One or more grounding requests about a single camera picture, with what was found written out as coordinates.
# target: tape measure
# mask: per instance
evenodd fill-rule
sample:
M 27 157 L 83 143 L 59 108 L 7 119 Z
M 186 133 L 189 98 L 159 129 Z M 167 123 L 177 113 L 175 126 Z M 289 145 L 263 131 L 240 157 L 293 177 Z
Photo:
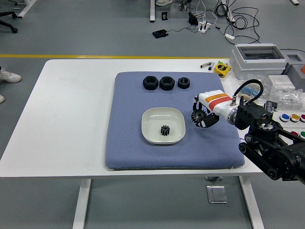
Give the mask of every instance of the tape measure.
M 222 63 L 221 61 L 214 68 L 214 72 L 217 73 L 220 77 L 225 77 L 228 72 L 231 70 L 231 67 Z

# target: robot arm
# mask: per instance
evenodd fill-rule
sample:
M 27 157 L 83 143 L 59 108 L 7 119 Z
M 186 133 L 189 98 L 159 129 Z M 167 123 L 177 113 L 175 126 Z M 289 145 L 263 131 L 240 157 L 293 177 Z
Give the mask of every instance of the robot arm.
M 273 113 L 253 103 L 255 98 L 244 103 L 241 97 L 239 105 L 236 105 L 237 93 L 233 99 L 221 90 L 198 94 L 192 114 L 196 126 L 210 127 L 218 122 L 219 116 L 223 116 L 240 130 L 249 127 L 239 150 L 271 179 L 299 180 L 305 184 L 305 140 L 285 131 L 272 120 Z M 280 136 L 291 139 L 293 143 L 288 145 Z

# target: white sneaker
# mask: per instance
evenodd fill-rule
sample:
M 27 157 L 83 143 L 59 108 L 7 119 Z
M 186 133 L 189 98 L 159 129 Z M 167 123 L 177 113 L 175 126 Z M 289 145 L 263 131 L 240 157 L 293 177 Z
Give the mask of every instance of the white sneaker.
M 7 81 L 10 83 L 17 83 L 21 80 L 21 76 L 7 72 L 4 68 L 0 70 L 0 81 Z
M 157 0 L 156 5 L 157 6 L 166 6 L 168 4 L 171 4 L 173 0 Z
M 5 100 L 4 96 L 0 95 L 0 103 L 2 103 Z

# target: black hex nut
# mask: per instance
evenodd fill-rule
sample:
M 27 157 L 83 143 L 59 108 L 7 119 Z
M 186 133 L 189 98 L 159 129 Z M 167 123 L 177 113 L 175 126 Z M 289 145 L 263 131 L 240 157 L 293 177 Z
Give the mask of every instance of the black hex nut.
M 170 76 L 164 76 L 161 78 L 160 87 L 165 91 L 170 91 L 175 86 L 175 80 Z
M 178 87 L 182 89 L 186 89 L 190 87 L 190 79 L 186 77 L 182 77 L 178 80 Z
M 159 81 L 155 76 L 149 75 L 143 79 L 143 86 L 146 90 L 155 90 L 159 85 Z

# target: blue fabric pad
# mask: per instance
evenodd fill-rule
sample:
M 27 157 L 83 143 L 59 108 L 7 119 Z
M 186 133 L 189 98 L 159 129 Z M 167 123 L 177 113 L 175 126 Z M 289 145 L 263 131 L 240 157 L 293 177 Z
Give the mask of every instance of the blue fabric pad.
M 148 91 L 143 79 L 153 75 L 160 80 L 170 76 L 175 87 Z M 190 87 L 181 89 L 178 79 L 190 79 Z M 199 93 L 224 90 L 214 73 L 126 72 L 115 79 L 108 126 L 105 164 L 110 169 L 130 168 L 231 168 L 244 164 L 238 150 L 240 138 L 234 125 L 223 117 L 210 128 L 196 127 L 191 120 L 193 99 Z M 185 120 L 185 136 L 172 145 L 149 143 L 141 131 L 143 113 L 153 107 L 172 107 Z

